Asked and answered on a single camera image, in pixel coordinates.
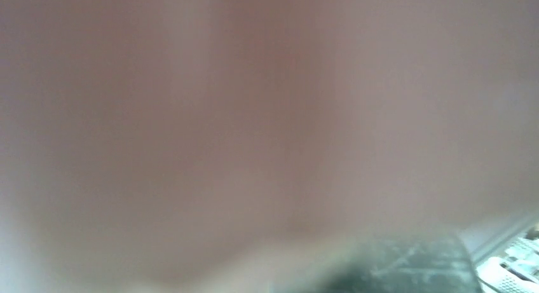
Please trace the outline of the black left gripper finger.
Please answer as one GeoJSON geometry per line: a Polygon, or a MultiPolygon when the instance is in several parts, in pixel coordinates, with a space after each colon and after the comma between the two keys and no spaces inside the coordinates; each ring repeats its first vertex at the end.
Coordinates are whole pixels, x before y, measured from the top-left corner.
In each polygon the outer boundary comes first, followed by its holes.
{"type": "Polygon", "coordinates": [[[474,265],[456,235],[377,238],[360,245],[321,292],[480,292],[474,265]]]}

